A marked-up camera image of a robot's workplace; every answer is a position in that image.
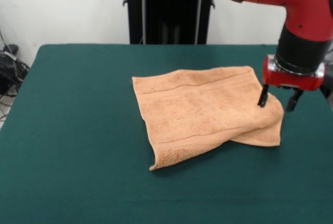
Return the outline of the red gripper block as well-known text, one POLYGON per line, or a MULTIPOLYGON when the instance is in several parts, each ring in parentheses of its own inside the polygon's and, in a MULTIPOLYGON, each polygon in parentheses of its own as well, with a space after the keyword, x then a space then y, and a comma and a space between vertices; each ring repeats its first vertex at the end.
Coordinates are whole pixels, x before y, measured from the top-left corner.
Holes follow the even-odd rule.
POLYGON ((258 101, 258 106, 265 107, 268 99, 269 86, 289 87, 296 89, 286 106, 287 112, 294 111, 303 91, 315 91, 323 83, 325 65, 321 63, 317 70, 310 75, 296 74, 282 69, 275 61, 274 55, 267 55, 263 63, 262 81, 263 88, 258 101))

